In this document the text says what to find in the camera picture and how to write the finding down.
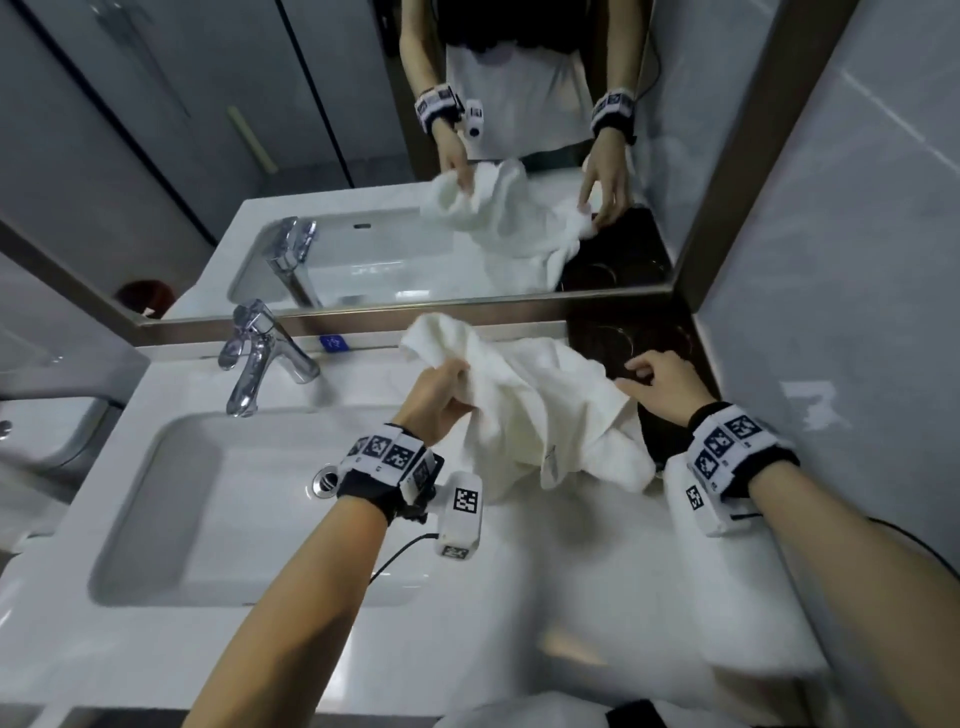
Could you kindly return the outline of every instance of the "drain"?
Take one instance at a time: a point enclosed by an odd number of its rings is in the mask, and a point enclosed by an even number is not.
[[[337,495],[338,485],[340,485],[340,476],[337,474],[337,466],[324,465],[320,472],[313,476],[313,480],[306,488],[306,494],[320,499],[334,497]]]

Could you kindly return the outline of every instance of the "reflected faucet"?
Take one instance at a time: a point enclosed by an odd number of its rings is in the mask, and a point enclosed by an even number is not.
[[[306,384],[320,375],[320,366],[294,343],[267,305],[259,299],[242,303],[233,310],[233,335],[225,343],[217,363],[225,372],[240,360],[250,342],[250,356],[227,401],[227,414],[249,417],[256,412],[256,395],[270,363],[279,357],[294,381]]]
[[[320,298],[306,271],[306,257],[316,237],[316,220],[285,217],[263,251],[267,265],[301,308],[321,308]]]

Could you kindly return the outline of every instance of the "sink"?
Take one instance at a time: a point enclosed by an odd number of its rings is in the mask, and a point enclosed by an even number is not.
[[[465,282],[452,271],[475,271],[454,234],[420,217],[417,208],[324,215],[306,260],[307,275],[324,308],[463,298]],[[258,298],[293,303],[262,252],[279,221],[256,236],[228,293],[231,303]]]
[[[338,406],[170,423],[101,553],[91,596],[104,606],[253,604],[336,502],[308,495],[314,475],[395,411]],[[395,522],[377,564],[435,525]],[[364,606],[409,602],[438,560],[432,544],[411,548],[372,584]]]

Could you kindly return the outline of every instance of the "mirror frame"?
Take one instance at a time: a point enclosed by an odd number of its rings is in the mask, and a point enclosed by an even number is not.
[[[827,67],[859,0],[780,0],[753,78],[721,151],[671,282],[488,300],[411,303],[285,313],[291,335],[407,328],[440,311],[475,326],[558,321],[680,299],[696,312]],[[0,221],[0,253],[136,347],[224,341],[229,317],[150,321],[127,313]]]

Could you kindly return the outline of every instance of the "blue sticker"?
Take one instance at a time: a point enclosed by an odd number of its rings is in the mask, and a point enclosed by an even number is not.
[[[320,344],[324,347],[324,351],[327,353],[336,353],[336,352],[349,352],[350,347],[347,346],[347,342],[344,340],[344,337],[339,334],[330,334],[329,336],[319,336]]]

